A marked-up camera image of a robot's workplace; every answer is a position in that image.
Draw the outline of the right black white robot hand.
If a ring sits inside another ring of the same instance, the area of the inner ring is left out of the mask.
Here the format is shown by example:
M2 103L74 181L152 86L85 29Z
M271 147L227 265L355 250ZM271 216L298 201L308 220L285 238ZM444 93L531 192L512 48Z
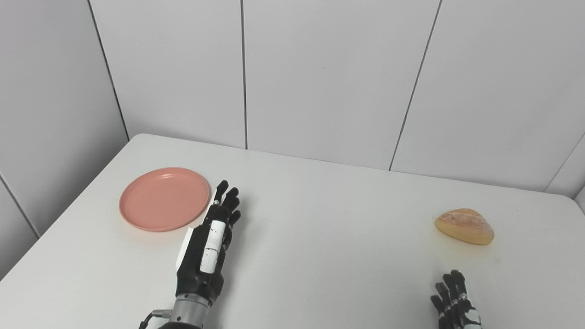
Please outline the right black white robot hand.
M458 270L451 270L435 284L437 294L430 301L437 312L439 329L482 329L479 311L472 305L466 279Z

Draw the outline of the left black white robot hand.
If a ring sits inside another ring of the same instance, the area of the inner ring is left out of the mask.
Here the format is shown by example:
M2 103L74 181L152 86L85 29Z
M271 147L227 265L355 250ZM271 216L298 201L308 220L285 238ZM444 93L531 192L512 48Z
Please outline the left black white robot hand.
M177 269L175 296L196 294L214 304L222 293L222 267L233 239L233 227L242 216L239 190L221 181L203 222L188 231Z

